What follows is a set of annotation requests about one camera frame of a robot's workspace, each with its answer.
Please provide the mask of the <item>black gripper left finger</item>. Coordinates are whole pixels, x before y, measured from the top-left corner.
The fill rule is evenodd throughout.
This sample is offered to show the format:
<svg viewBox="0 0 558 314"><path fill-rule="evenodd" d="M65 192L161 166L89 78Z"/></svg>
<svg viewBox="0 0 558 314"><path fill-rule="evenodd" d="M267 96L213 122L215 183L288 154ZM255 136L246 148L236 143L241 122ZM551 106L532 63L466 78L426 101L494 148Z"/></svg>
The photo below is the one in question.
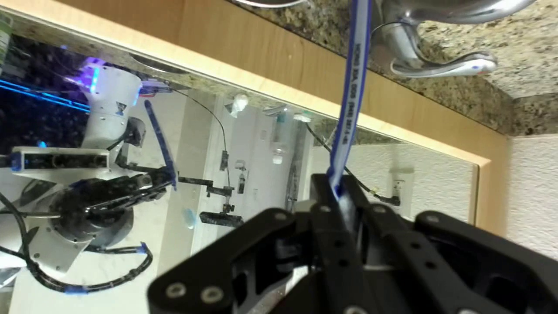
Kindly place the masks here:
<svg viewBox="0 0 558 314"><path fill-rule="evenodd" d="M270 208L159 276L147 290L150 314L248 314L298 267L300 286L270 314L372 314L365 269L331 195L312 178L304 213Z"/></svg>

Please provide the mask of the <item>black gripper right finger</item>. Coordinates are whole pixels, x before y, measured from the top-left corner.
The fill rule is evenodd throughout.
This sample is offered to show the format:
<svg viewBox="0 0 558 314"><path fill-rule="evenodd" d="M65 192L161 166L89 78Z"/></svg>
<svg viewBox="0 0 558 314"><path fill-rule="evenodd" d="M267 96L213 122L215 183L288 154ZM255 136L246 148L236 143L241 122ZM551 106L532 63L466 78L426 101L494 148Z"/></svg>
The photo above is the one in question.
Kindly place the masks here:
<svg viewBox="0 0 558 314"><path fill-rule="evenodd" d="M408 222L354 176L340 192L356 206L363 263L398 277L417 314L558 314L556 260L440 211Z"/></svg>

